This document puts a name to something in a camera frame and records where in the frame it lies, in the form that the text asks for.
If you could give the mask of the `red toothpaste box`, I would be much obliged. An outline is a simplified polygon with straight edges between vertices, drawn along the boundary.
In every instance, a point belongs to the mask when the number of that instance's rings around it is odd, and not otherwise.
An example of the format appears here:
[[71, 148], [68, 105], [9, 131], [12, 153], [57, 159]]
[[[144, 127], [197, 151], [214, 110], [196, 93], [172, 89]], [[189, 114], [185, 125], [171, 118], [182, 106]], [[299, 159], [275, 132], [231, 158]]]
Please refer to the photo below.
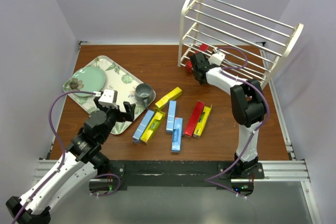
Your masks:
[[193, 136], [193, 133], [194, 133], [194, 130], [197, 126], [197, 123], [199, 121], [199, 118], [203, 112], [203, 109], [204, 109], [204, 106], [205, 106], [205, 103], [204, 102], [201, 102], [201, 101], [197, 101], [193, 111], [192, 111], [192, 114], [188, 120], [188, 123], [186, 125], [186, 128], [184, 130], [184, 135], [188, 136], [188, 137], [192, 137]]
[[188, 72], [188, 73], [192, 73], [193, 72], [193, 66], [192, 66], [192, 63], [191, 63], [190, 60], [185, 65], [185, 71]]
[[208, 49], [208, 45], [206, 44], [201, 44], [198, 48], [199, 51], [205, 52]]

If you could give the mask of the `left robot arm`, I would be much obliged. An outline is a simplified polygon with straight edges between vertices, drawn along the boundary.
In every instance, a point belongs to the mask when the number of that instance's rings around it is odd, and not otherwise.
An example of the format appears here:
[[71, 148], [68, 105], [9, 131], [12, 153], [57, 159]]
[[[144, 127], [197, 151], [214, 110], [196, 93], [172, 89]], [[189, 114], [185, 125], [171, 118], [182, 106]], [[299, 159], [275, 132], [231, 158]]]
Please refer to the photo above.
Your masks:
[[133, 122], [135, 104], [123, 102], [120, 111], [113, 98], [94, 98], [97, 110], [90, 113], [57, 163], [23, 195], [12, 196], [6, 207], [13, 223], [49, 223], [51, 212], [77, 186], [108, 175], [109, 159], [101, 147], [117, 122]]

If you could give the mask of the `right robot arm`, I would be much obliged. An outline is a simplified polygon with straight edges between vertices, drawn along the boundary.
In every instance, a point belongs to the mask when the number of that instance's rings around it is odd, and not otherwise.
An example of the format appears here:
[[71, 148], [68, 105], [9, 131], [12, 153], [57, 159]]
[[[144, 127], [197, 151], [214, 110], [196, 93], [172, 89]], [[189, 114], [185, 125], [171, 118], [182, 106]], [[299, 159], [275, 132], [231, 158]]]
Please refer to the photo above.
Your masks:
[[239, 178], [246, 178], [258, 163], [257, 142], [259, 129], [269, 117], [269, 105], [260, 82], [256, 79], [242, 79], [227, 70], [210, 63], [203, 53], [190, 56], [195, 79], [200, 84], [210, 84], [230, 95], [232, 114], [239, 124], [238, 147], [233, 163], [211, 177], [222, 176], [233, 170]]

